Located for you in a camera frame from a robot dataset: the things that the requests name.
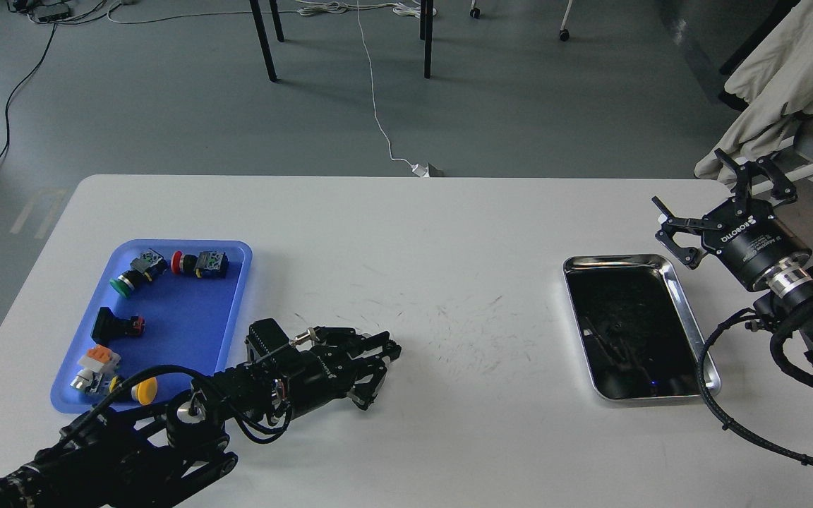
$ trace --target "white cloth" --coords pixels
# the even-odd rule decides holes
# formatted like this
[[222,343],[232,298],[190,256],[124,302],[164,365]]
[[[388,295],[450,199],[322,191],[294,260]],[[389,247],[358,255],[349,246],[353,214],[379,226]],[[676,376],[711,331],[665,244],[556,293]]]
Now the white cloth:
[[[793,114],[813,100],[813,0],[804,0],[742,61],[725,90],[749,103],[714,148],[754,160],[780,147]],[[698,178],[735,182],[713,149],[694,168]]]

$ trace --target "stainless steel tray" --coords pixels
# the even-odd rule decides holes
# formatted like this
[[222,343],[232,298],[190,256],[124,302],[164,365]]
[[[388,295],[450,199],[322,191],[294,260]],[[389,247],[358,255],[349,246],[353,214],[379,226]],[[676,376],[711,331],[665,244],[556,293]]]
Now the stainless steel tray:
[[[616,402],[698,398],[694,366],[704,339],[667,258],[569,258],[564,277],[591,386],[601,397]],[[710,355],[704,377],[711,392],[719,392]]]

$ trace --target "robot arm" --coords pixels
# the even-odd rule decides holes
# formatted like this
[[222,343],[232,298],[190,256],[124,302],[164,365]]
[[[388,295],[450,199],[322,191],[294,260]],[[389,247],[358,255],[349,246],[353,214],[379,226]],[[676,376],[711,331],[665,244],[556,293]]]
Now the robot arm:
[[[313,347],[296,349],[306,341]],[[212,376],[169,365],[128,378],[62,428],[54,447],[0,478],[0,507],[177,505],[235,467],[225,421],[265,444],[333,399],[349,397],[368,409],[387,364],[400,355],[388,332],[365,337],[352,328],[316,327],[291,341],[273,319],[251,325],[246,349],[248,361]],[[167,373],[190,375],[191,389],[160,404],[109,408],[120,392]],[[162,431],[168,445],[155,446],[149,439]]]
[[[795,202],[795,187],[769,158],[736,164],[722,151],[717,150],[716,154],[736,173],[733,196],[701,219],[678,218],[661,200],[653,198],[667,217],[655,236],[690,269],[710,253],[747,291],[767,291],[754,302],[754,314],[733,316],[712,335],[710,344],[723,329],[747,321],[746,326],[752,331],[772,332],[771,356],[782,372],[813,387],[813,373],[794,366],[783,351],[785,341],[799,331],[807,347],[805,355],[813,367],[813,266],[806,267],[811,250],[777,218],[776,205],[752,198],[752,178],[761,174],[771,181],[771,196],[778,201],[777,205]],[[700,237],[701,248],[681,247],[673,240],[676,234]],[[713,400],[707,399],[704,390],[702,395],[713,411]],[[723,424],[726,429],[730,421]]]

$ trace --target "white table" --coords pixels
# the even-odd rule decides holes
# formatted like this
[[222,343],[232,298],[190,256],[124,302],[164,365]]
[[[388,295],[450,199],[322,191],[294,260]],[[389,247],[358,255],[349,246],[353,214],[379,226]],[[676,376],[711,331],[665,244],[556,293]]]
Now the white table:
[[[713,182],[94,176],[71,199],[0,328],[0,476],[71,416],[49,386],[113,249],[132,238],[232,238],[254,251],[236,346],[275,318],[390,330],[403,346],[368,412],[335,401],[259,447],[185,506],[811,506],[813,469],[720,425],[700,403],[601,401],[585,373],[561,266],[665,254],[660,195],[697,216]],[[747,306],[714,258],[677,264],[707,335]],[[730,332],[720,402],[813,454],[813,390],[777,370],[768,337]]]

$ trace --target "gray floor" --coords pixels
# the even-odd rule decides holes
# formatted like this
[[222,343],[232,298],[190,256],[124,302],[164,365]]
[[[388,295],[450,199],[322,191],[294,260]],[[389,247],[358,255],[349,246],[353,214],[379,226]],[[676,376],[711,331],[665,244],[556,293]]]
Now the gray floor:
[[[564,2],[480,0],[474,20],[468,0],[439,1],[432,80],[422,78],[416,19],[361,16],[396,157],[448,176],[690,178],[736,116],[714,99],[715,70],[772,4],[585,0],[562,43]],[[247,8],[144,0],[115,17]],[[91,174],[411,177],[387,160],[375,127],[356,14],[283,21],[288,42],[272,41],[277,84],[265,77],[251,16],[58,29],[13,103],[0,165],[0,322],[45,242],[49,212]],[[4,100],[48,35],[0,1],[0,149]],[[791,215],[810,225],[813,190],[803,194]],[[813,228],[803,236],[813,242]]]

